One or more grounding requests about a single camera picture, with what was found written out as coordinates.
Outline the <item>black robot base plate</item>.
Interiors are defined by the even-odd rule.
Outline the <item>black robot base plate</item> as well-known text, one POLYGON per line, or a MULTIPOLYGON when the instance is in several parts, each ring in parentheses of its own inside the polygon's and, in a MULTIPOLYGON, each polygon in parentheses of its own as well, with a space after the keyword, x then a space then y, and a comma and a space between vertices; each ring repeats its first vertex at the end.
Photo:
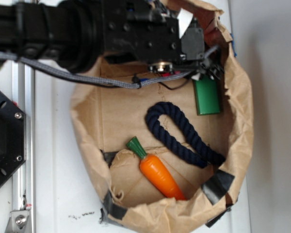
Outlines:
POLYGON ((25 114, 0 91, 0 188, 25 162, 25 114))

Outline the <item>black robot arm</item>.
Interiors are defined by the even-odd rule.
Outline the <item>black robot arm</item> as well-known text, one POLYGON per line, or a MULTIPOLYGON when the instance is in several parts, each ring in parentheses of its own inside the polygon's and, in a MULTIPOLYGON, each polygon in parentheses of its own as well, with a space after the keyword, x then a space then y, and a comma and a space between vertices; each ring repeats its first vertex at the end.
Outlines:
POLYGON ((0 65, 19 61, 48 75, 86 84, 131 84, 84 77, 99 57, 141 63, 172 78, 220 78, 219 47, 205 48, 200 20, 180 30, 180 17, 158 0, 64 0, 58 6, 0 5, 0 65))

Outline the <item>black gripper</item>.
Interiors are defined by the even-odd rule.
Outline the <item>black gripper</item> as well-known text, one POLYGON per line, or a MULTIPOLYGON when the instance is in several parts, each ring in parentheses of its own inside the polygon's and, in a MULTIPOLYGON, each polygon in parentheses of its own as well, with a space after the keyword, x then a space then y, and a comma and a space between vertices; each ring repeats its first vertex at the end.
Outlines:
POLYGON ((159 0, 102 2, 104 58, 113 65, 145 64, 149 71, 191 71, 219 79, 220 47, 206 39, 210 11, 173 11, 159 0))

